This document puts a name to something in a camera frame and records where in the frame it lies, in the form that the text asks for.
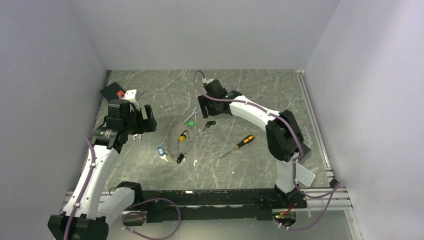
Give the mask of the metal key organizer plate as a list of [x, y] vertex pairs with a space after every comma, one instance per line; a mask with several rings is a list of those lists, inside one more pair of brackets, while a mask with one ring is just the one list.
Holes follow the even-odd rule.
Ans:
[[[179, 141], [180, 135], [185, 135], [185, 141]], [[172, 158], [188, 153], [194, 146], [196, 135], [184, 123], [174, 125], [165, 137], [165, 152]]]

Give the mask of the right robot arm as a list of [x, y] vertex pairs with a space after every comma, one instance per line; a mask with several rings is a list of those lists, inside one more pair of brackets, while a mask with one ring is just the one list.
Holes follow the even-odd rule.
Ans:
[[309, 187], [316, 175], [302, 166], [299, 161], [310, 152], [304, 143], [304, 136], [289, 110], [279, 112], [261, 106], [240, 92], [228, 92], [217, 79], [202, 79], [205, 93], [198, 96], [203, 118], [220, 114], [236, 116], [256, 125], [266, 133], [267, 147], [276, 159], [279, 191], [276, 203], [287, 208], [295, 201], [292, 192], [299, 183]]

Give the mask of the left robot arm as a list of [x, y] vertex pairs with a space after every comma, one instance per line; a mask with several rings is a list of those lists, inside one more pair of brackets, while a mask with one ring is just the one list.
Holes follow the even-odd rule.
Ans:
[[86, 140], [88, 156], [71, 198], [60, 214], [48, 220], [56, 240], [105, 240], [122, 211], [143, 205], [142, 186], [136, 182], [123, 181], [107, 200], [100, 198], [124, 144], [132, 135], [155, 132], [157, 125], [149, 104], [142, 111], [128, 100], [109, 103], [102, 124]]

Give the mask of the silver wrench left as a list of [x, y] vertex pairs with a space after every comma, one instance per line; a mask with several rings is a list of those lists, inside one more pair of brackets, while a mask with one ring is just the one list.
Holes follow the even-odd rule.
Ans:
[[141, 140], [142, 139], [142, 135], [141, 134], [133, 134], [132, 135], [132, 140], [133, 141], [137, 141], [137, 140]]

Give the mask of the silver wrench near plate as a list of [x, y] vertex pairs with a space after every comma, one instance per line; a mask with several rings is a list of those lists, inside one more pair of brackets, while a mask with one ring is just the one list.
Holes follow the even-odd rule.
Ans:
[[193, 118], [195, 115], [197, 115], [198, 111], [193, 111], [184, 121], [183, 123], [186, 124], [191, 118]]

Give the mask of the blue key tag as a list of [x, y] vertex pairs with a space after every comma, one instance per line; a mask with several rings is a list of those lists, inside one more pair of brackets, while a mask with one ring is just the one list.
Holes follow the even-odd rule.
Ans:
[[158, 154], [159, 154], [160, 156], [165, 156], [165, 155], [166, 155], [165, 150], [164, 150], [164, 149], [163, 149], [163, 147], [161, 147], [161, 146], [159, 146], [159, 147], [157, 148], [157, 151], [158, 151]]

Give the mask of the left black box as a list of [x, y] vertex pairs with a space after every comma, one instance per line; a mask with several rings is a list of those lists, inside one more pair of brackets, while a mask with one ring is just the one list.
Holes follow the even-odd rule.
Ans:
[[104, 87], [99, 92], [108, 103], [120, 99], [125, 94], [125, 90], [116, 82]]

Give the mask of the black box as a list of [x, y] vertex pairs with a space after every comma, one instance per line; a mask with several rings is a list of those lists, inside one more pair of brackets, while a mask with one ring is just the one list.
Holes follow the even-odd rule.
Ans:
[[305, 145], [305, 143], [301, 143], [301, 151], [302, 151], [302, 155], [301, 155], [301, 151], [299, 148], [297, 148], [293, 154], [291, 155], [291, 160], [295, 161], [298, 160], [299, 162], [303, 160], [303, 158], [311, 151], [311, 149]]
[[125, 94], [125, 90], [116, 82], [104, 87], [99, 92], [108, 103], [120, 99]]

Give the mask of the right orange black screwdriver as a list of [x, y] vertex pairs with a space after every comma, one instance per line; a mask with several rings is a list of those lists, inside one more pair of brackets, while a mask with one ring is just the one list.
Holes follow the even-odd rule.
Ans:
[[241, 140], [239, 143], [237, 143], [232, 149], [230, 149], [226, 153], [222, 154], [219, 158], [221, 159], [221, 158], [227, 156], [228, 154], [230, 154], [231, 152], [251, 143], [254, 139], [255, 139], [255, 136], [253, 134], [246, 136], [243, 140]]

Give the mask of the black key tag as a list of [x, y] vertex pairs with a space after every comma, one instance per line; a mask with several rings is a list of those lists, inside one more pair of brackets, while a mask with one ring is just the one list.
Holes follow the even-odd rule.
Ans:
[[185, 158], [185, 155], [183, 153], [180, 153], [179, 156], [176, 159], [177, 164], [180, 164]]

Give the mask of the right black box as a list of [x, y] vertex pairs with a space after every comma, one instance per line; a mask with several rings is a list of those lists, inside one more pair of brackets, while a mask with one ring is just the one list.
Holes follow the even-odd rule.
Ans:
[[291, 160], [295, 161], [298, 160], [299, 162], [303, 160], [303, 158], [311, 151], [311, 149], [305, 145], [305, 143], [301, 143], [301, 151], [302, 151], [302, 155], [301, 155], [301, 151], [299, 148], [297, 148], [293, 154], [291, 155]]

